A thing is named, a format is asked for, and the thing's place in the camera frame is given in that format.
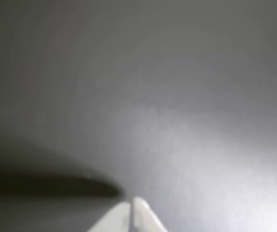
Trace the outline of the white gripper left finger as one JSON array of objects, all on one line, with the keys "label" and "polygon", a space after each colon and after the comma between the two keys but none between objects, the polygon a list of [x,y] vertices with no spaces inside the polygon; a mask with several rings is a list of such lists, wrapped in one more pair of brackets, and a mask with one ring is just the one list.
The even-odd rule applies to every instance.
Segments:
[{"label": "white gripper left finger", "polygon": [[116,204],[88,232],[128,232],[130,228],[131,204],[121,202]]}]

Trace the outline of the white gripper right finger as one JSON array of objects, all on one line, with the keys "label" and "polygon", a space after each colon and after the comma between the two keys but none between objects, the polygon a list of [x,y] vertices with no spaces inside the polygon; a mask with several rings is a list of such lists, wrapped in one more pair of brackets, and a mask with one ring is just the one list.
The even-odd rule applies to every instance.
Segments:
[{"label": "white gripper right finger", "polygon": [[133,225],[138,232],[168,232],[155,212],[141,197],[133,199]]}]

